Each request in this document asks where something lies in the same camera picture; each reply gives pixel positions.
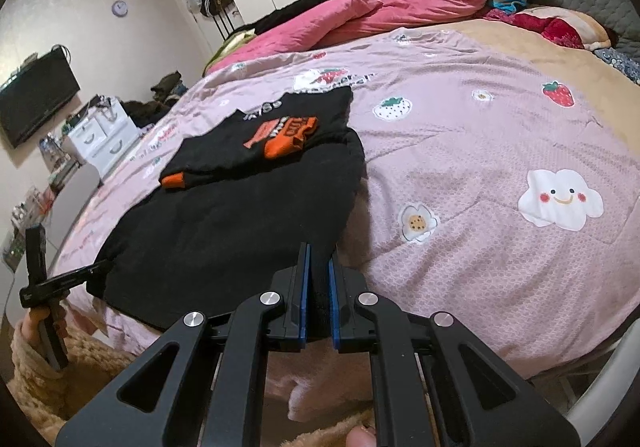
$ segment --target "pink comforter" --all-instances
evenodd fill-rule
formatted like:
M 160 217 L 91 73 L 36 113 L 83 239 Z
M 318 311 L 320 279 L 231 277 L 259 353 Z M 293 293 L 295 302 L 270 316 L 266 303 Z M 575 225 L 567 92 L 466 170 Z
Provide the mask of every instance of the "pink comforter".
M 268 31 L 212 66 L 207 75 L 234 63 L 277 53 L 306 52 L 401 26 L 460 20 L 486 0 L 330 0 Z

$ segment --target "clock face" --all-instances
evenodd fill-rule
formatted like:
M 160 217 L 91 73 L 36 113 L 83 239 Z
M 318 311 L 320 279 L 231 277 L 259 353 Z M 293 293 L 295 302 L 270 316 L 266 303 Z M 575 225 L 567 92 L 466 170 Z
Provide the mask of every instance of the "clock face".
M 118 0 L 111 6 L 111 11 L 113 12 L 114 16 L 124 18 L 124 16 L 126 16 L 128 12 L 127 4 L 121 0 Z

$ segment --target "human hand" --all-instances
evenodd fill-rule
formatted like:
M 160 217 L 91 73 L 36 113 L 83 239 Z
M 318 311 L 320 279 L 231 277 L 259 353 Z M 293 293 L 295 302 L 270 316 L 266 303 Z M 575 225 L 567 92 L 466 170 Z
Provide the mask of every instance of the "human hand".
M 376 447 L 376 430 L 358 425 L 349 431 L 346 447 Z
M 48 306 L 36 306 L 35 308 L 30 308 L 22 320 L 22 327 L 20 328 L 22 337 L 24 337 L 27 343 L 34 349 L 37 349 L 41 344 L 38 324 L 40 321 L 46 319 L 49 314 L 50 310 Z M 68 333 L 66 332 L 65 309 L 57 304 L 54 309 L 54 315 L 56 320 L 53 326 L 58 333 L 58 337 L 60 337 L 60 339 L 68 337 Z

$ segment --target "tv screen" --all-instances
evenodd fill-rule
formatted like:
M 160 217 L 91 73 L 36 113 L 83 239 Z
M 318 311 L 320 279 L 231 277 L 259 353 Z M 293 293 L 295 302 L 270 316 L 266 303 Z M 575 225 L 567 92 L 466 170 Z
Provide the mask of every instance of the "tv screen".
M 26 141 L 79 90 L 60 47 L 21 69 L 0 87 L 0 126 L 9 143 Z

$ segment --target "beige bed sheet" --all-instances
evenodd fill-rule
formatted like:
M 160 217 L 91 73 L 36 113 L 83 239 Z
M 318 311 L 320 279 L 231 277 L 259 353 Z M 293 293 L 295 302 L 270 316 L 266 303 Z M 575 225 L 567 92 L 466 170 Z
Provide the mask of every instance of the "beige bed sheet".
M 587 50 L 563 48 L 540 34 L 498 21 L 446 25 L 498 52 L 528 60 L 543 73 L 578 88 L 602 121 L 631 151 L 640 154 L 640 86 Z

